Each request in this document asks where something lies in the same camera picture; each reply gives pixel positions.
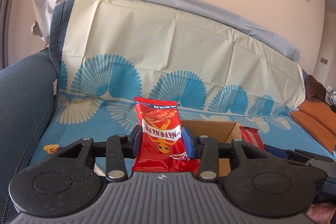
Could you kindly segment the person's right hand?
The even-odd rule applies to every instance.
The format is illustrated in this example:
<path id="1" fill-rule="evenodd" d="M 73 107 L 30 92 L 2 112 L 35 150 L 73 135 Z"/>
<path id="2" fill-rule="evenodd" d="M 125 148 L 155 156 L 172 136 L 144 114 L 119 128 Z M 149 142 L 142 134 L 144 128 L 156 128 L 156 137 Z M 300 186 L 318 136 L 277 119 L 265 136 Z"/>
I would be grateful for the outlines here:
<path id="1" fill-rule="evenodd" d="M 335 223 L 335 205 L 333 203 L 314 203 L 306 215 L 316 223 Z"/>

